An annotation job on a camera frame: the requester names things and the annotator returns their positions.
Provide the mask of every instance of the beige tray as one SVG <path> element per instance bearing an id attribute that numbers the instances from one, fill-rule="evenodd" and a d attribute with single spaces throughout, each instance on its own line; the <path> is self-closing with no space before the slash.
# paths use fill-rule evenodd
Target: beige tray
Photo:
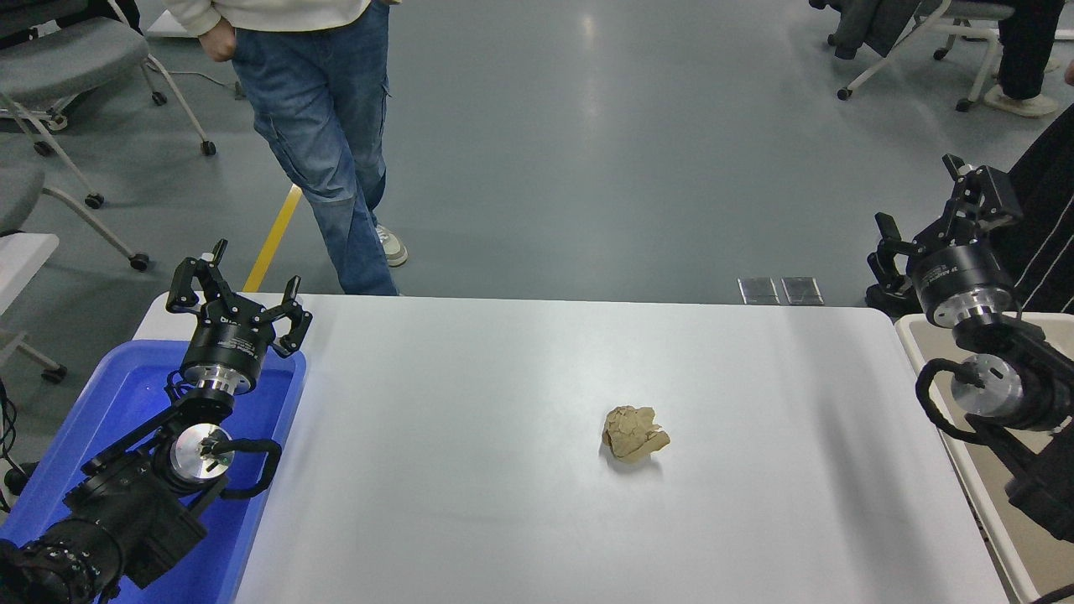
<path id="1" fill-rule="evenodd" d="M 1022 319 L 1043 328 L 1048 342 L 1066 356 L 1074 353 L 1074 316 L 1026 313 Z M 955 345 L 950 330 L 929 325 L 924 315 L 902 317 L 895 328 L 917 371 L 930 359 L 943 357 L 962 361 L 971 355 Z M 932 400 L 955 426 L 972 431 L 962 419 L 964 412 L 950 397 L 949 386 L 949 373 L 937 376 Z M 1044 448 L 1050 438 L 1040 432 L 1013 432 L 1034 451 Z M 991 450 L 946 435 L 943 440 L 990 542 L 1000 575 L 1007 581 L 1016 601 L 1032 602 L 1043 593 L 1074 581 L 1074 544 L 1056 540 L 1007 503 L 1003 486 L 1011 479 L 1011 473 Z"/>

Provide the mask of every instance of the gray office chair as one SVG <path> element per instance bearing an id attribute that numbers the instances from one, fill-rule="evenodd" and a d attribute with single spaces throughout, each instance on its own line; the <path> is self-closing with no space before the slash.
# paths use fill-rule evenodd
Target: gray office chair
<path id="1" fill-rule="evenodd" d="M 86 4 L 87 0 L 5 0 L 0 4 L 3 6 L 0 9 L 0 37 L 71 15 L 84 10 Z M 122 19 L 122 12 L 118 11 L 114 3 L 113 9 Z M 201 136 L 202 153 L 215 155 L 216 145 L 205 135 L 205 131 L 175 86 L 171 74 L 149 54 L 145 39 L 132 30 L 126 21 L 95 17 L 0 51 L 0 104 L 15 117 L 19 128 L 33 141 L 34 149 L 40 155 L 48 156 L 56 153 L 63 159 L 68 168 L 89 190 L 85 201 L 90 207 L 100 207 L 104 203 L 104 197 L 93 188 L 45 125 L 34 117 L 24 103 L 52 101 L 86 92 L 135 67 L 141 67 L 154 102 L 158 105 L 163 104 L 166 102 L 166 97 L 154 88 L 146 71 L 146 61 L 153 63 L 160 72 L 183 105 L 194 130 Z M 34 135 L 24 120 L 32 124 L 44 140 Z"/>
<path id="2" fill-rule="evenodd" d="M 83 220 L 93 228 L 113 247 L 119 250 L 132 269 L 145 271 L 149 265 L 149 257 L 136 253 L 119 241 L 107 227 L 68 193 L 45 186 L 45 172 L 40 168 L 19 166 L 16 168 L 0 167 L 0 236 L 18 232 L 23 222 L 33 212 L 42 195 L 54 197 L 74 211 Z M 67 368 L 46 357 L 41 351 L 26 343 L 26 333 L 0 329 L 0 364 L 14 351 L 19 351 L 44 369 L 41 377 L 53 384 L 59 384 L 67 375 Z"/>
<path id="3" fill-rule="evenodd" d="M 145 271 L 149 267 L 149 257 L 146 254 L 131 249 L 77 200 L 59 189 L 46 187 L 45 172 L 41 168 L 0 167 L 0 232 L 19 230 L 42 195 L 62 201 L 108 244 L 119 250 L 132 269 Z"/>
<path id="4" fill-rule="evenodd" d="M 977 75 L 973 81 L 973 86 L 970 87 L 970 94 L 955 104 L 955 109 L 957 111 L 970 111 L 973 103 L 981 98 L 981 90 L 985 85 L 985 78 L 991 74 L 992 66 L 996 64 L 1000 53 L 999 33 L 991 28 L 974 27 L 970 20 L 1001 21 L 1013 14 L 1014 9 L 1011 6 L 996 4 L 992 2 L 925 0 L 917 8 L 915 14 L 916 25 L 914 26 L 914 29 L 906 34 L 906 37 L 903 38 L 886 57 L 863 71 L 861 75 L 854 78 L 854 82 L 847 84 L 845 88 L 841 88 L 836 96 L 839 97 L 841 101 L 850 99 L 851 95 L 853 95 L 856 89 L 865 84 L 870 77 L 875 75 L 876 72 L 890 64 L 898 55 L 901 55 L 906 41 L 916 39 L 927 32 L 935 31 L 947 34 L 947 45 L 937 49 L 932 54 L 932 58 L 935 60 L 942 60 L 947 55 L 947 52 L 949 52 L 955 44 L 955 39 L 959 35 L 964 38 L 984 39 L 988 42 L 988 49 L 985 52 L 985 57 L 981 62 L 981 68 L 977 69 Z M 940 23 L 944 19 L 950 19 L 952 24 L 947 25 Z"/>

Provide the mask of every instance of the beige crumpled paper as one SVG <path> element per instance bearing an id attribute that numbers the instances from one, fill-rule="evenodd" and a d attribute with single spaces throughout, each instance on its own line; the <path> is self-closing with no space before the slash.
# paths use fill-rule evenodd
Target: beige crumpled paper
<path id="1" fill-rule="evenodd" d="M 635 463 L 671 442 L 667 432 L 653 423 L 653 407 L 621 406 L 611 409 L 605 421 L 604 442 L 616 459 Z"/>

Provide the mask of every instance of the sneaker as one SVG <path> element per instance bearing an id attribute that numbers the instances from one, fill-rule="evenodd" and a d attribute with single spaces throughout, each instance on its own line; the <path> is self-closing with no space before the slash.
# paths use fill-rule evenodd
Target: sneaker
<path id="1" fill-rule="evenodd" d="M 985 92 L 984 101 L 986 105 L 992 109 L 998 109 L 1000 111 L 1005 111 L 1022 117 L 1044 117 L 1045 115 L 1059 111 L 1059 103 L 1048 97 L 1045 97 L 1044 95 L 1037 95 L 1032 99 L 1018 101 L 1004 95 L 999 84 L 992 86 L 991 90 Z"/>
<path id="2" fill-rule="evenodd" d="M 384 246 L 384 257 L 388 258 L 389 267 L 398 267 L 406 262 L 409 257 L 406 253 L 406 246 L 403 245 L 400 238 L 395 236 L 395 233 L 377 225 L 377 234 L 380 235 L 380 245 Z"/>

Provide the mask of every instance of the white table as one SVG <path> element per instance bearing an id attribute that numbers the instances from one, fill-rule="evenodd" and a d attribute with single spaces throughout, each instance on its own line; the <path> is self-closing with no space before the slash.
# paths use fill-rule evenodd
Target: white table
<path id="1" fill-rule="evenodd" d="M 59 238 L 50 233 L 12 233 L 0 238 L 0 314 L 18 298 L 59 244 Z M 19 349 L 45 369 L 59 366 L 26 343 L 26 332 L 0 329 L 0 365 Z"/>
<path id="2" fill-rule="evenodd" d="M 0 238 L 0 313 L 11 306 L 59 243 L 59 238 L 45 233 L 12 233 Z"/>
<path id="3" fill-rule="evenodd" d="M 145 30 L 146 35 L 149 38 L 193 38 L 187 30 L 183 29 L 179 21 L 175 20 L 171 11 L 164 11 L 155 21 Z"/>
<path id="4" fill-rule="evenodd" d="M 240 604 L 1006 602 L 879 313 L 304 303 Z M 158 299 L 135 337 L 192 330 Z M 624 404 L 671 436 L 637 466 L 600 445 Z"/>

